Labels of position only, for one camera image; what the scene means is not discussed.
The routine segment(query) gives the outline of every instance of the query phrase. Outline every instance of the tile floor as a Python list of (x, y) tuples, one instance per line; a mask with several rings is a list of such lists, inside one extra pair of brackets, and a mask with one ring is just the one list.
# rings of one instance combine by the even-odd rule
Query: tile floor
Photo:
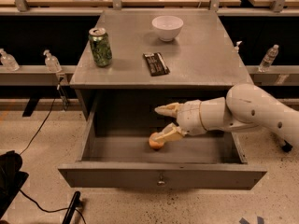
[[(15, 106), (14, 100), (0, 106), (0, 154), (24, 150), (48, 114), (38, 106), (31, 117), (23, 118)], [(67, 207), (79, 190), (87, 224), (255, 224), (257, 217), (265, 224), (299, 223), (299, 147), (284, 153), (264, 128), (239, 134), (249, 164), (268, 171), (252, 190), (72, 189), (57, 167), (75, 161), (84, 126), (78, 108), (64, 112), (57, 104), (21, 155), (21, 170), (29, 174), (22, 190), (47, 210)], [(63, 222), (64, 212), (44, 213), (19, 193), (2, 219), (10, 224), (56, 224)], [(83, 221), (75, 214), (72, 223)]]

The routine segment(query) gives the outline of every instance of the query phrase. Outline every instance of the black cable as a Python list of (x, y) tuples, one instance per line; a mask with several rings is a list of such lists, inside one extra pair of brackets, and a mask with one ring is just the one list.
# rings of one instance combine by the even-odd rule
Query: black cable
[(50, 115), (50, 112), (51, 112), (52, 109), (53, 109), (54, 102), (55, 102), (55, 99), (53, 100), (53, 102), (52, 102), (52, 104), (51, 104), (51, 106), (50, 106), (50, 111), (49, 111), (48, 115), (45, 117), (44, 121), (43, 121), (43, 122), (41, 123), (41, 125), (39, 126), (39, 128), (38, 128), (36, 134), (32, 137), (32, 139), (30, 140), (28, 146), (26, 147), (25, 150), (23, 150), (23, 151), (21, 152), (21, 154), (22, 154), (24, 151), (26, 151), (26, 150), (28, 149), (28, 147), (31, 145), (31, 143), (32, 143), (32, 142), (34, 141), (34, 139), (36, 138), (37, 134), (40, 132), (40, 130), (41, 130), (41, 128), (43, 127), (44, 123), (45, 123), (46, 120), (48, 119), (48, 117), (49, 117), (49, 115)]
[[(57, 213), (57, 212), (61, 212), (61, 211), (70, 209), (69, 207), (66, 207), (66, 208), (61, 208), (61, 209), (58, 209), (58, 210), (49, 211), (49, 210), (46, 210), (46, 209), (42, 208), (42, 207), (38, 204), (38, 202), (37, 202), (36, 200), (34, 200), (34, 199), (32, 199), (31, 197), (29, 197), (29, 196), (28, 196), (26, 193), (24, 193), (21, 189), (20, 189), (20, 193), (21, 193), (22, 195), (24, 195), (24, 197), (26, 197), (27, 199), (29, 199), (31, 202), (35, 203), (35, 204), (37, 205), (37, 207), (38, 207), (40, 210), (42, 210), (43, 212), (46, 212), (46, 213)], [(85, 221), (85, 219), (84, 219), (83, 214), (82, 214), (81, 212), (79, 212), (79, 210), (77, 210), (77, 209), (75, 209), (75, 211), (77, 211), (77, 212), (81, 215), (83, 222), (86, 224), (86, 221)]]

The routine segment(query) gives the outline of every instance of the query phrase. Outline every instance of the orange object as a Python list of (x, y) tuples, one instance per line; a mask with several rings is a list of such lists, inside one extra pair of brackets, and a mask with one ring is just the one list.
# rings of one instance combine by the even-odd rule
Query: orange object
[(156, 134), (157, 134), (157, 133), (152, 133), (151, 136), (149, 137), (149, 145), (150, 145), (150, 147), (151, 147), (152, 149), (158, 150), (158, 149), (160, 149), (161, 147), (164, 146), (165, 142), (157, 142), (157, 141), (154, 141), (154, 140), (152, 139), (152, 137), (153, 137), (154, 135), (156, 135)]

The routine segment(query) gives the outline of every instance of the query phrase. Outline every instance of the cabinet top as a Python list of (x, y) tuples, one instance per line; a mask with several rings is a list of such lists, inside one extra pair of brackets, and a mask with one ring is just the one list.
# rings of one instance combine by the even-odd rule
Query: cabinet top
[[(160, 15), (183, 19), (180, 34), (161, 41), (151, 27)], [(252, 82), (221, 21), (199, 9), (105, 10), (96, 27), (107, 30), (112, 64), (100, 68), (87, 43), (71, 80), (77, 89), (199, 88)], [(168, 75), (152, 77), (143, 54), (161, 52)]]

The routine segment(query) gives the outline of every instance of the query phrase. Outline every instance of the drawer handle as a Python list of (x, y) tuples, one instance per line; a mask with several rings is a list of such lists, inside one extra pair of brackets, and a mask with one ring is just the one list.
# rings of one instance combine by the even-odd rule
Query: drawer handle
[(160, 174), (160, 177), (159, 177), (159, 180), (158, 180), (158, 182), (157, 182), (157, 185), (158, 185), (159, 187), (163, 187), (163, 186), (166, 185), (166, 182), (164, 181), (164, 177), (163, 177), (162, 174)]

